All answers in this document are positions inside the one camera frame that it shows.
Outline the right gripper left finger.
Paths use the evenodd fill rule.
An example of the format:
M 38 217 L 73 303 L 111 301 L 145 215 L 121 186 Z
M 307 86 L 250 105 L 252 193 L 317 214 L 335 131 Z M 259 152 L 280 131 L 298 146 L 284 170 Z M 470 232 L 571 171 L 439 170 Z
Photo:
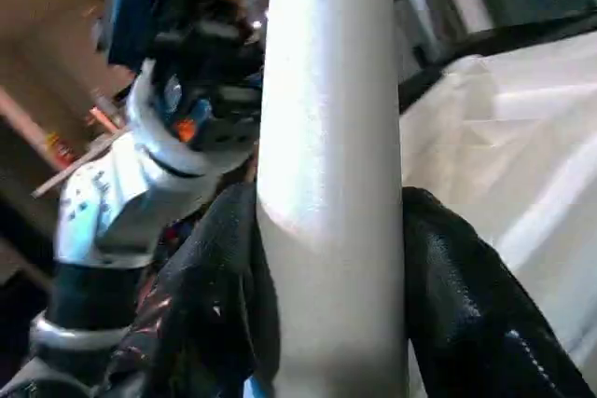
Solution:
M 280 367 L 277 298 L 257 225 L 257 188 L 225 189 L 161 271 L 170 303 L 160 319 L 153 392 L 240 397 L 257 379 L 265 395 Z

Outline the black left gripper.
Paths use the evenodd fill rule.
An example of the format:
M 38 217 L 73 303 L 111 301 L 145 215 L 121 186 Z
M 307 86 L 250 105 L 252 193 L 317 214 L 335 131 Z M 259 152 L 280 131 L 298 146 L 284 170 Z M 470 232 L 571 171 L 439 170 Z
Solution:
M 262 47 L 237 21 L 198 20 L 155 38 L 155 110 L 194 151 L 244 148 L 261 116 Z

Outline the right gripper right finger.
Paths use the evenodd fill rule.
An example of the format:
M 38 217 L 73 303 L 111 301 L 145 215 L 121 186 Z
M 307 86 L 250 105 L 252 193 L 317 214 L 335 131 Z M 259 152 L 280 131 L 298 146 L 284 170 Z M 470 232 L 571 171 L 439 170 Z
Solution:
M 407 337 L 430 397 L 591 397 L 521 283 L 463 217 L 402 190 Z

